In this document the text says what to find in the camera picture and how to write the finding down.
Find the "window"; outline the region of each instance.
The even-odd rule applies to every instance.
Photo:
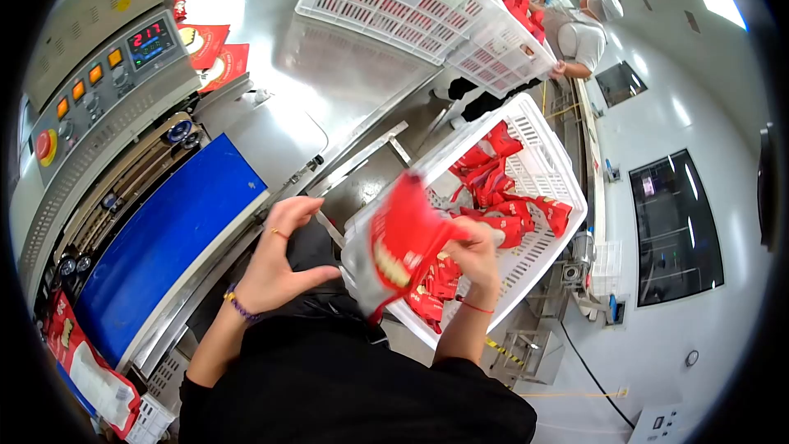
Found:
[[[638,227],[638,307],[721,286],[707,195],[687,150],[630,172]]]
[[[608,108],[646,91],[646,84],[624,60],[595,76]]]

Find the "black cable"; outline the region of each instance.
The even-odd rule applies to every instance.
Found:
[[[597,384],[597,387],[600,389],[600,391],[601,391],[603,394],[607,394],[607,393],[605,392],[605,390],[603,389],[603,387],[600,385],[600,383],[599,383],[599,382],[597,382],[597,378],[594,376],[594,374],[592,373],[592,371],[591,371],[591,370],[589,370],[589,366],[588,366],[588,365],[586,365],[586,361],[584,360],[584,357],[582,357],[582,356],[581,356],[581,353],[579,353],[579,352],[578,352],[578,349],[577,349],[577,348],[575,348],[575,345],[573,345],[573,340],[571,340],[571,339],[570,339],[570,335],[569,335],[569,334],[567,334],[567,328],[565,328],[565,327],[564,327],[564,322],[562,322],[562,321],[559,321],[558,323],[559,323],[559,325],[562,327],[562,331],[564,331],[564,336],[566,336],[566,337],[567,337],[567,340],[570,342],[570,346],[571,346],[571,347],[573,347],[573,351],[575,351],[575,354],[576,354],[576,355],[578,355],[578,360],[581,360],[581,363],[583,363],[583,364],[584,364],[584,369],[586,369],[586,371],[587,371],[587,372],[589,373],[589,375],[592,377],[592,380],[594,381],[594,383],[595,383],[595,384]],[[635,429],[635,428],[636,428],[636,426],[635,426],[635,425],[633,425],[633,422],[631,422],[631,421],[630,421],[630,420],[629,420],[629,419],[628,419],[628,418],[625,416],[625,414],[624,414],[624,413],[622,413],[622,410],[620,410],[620,409],[619,409],[619,407],[618,407],[617,405],[615,405],[615,404],[614,404],[614,400],[612,400],[610,396],[606,396],[606,397],[605,397],[605,399],[607,399],[607,400],[608,400],[608,402],[609,402],[609,403],[611,403],[611,406],[613,406],[613,407],[614,407],[614,410],[616,410],[616,412],[619,414],[619,416],[621,416],[621,417],[622,417],[622,419],[623,419],[623,420],[625,420],[625,422],[627,422],[627,424],[628,424],[628,425],[630,425],[630,428],[632,428],[632,429]]]

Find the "digital temperature display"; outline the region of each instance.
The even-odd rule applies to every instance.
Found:
[[[127,38],[126,43],[129,45],[135,70],[162,55],[175,44],[164,19],[145,26],[132,37]]]

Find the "black shirt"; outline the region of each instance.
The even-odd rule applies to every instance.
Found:
[[[212,389],[185,379],[179,441],[529,442],[537,414],[474,363],[427,368],[336,319],[250,327]]]

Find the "hand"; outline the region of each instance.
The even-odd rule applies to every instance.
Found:
[[[491,228],[465,216],[457,217],[454,222],[468,232],[469,238],[450,240],[444,246],[444,251],[458,263],[463,274],[473,284],[498,291],[498,265]]]
[[[560,60],[550,72],[548,72],[547,77],[551,79],[559,79],[564,75],[564,71],[567,69],[567,64],[564,63],[564,60]]]
[[[261,234],[261,241],[235,289],[236,300],[250,314],[274,310],[301,292],[340,276],[340,270],[333,266],[318,266],[294,273],[285,258],[287,237],[295,229],[307,224],[322,204],[323,199],[306,196],[274,204]]]

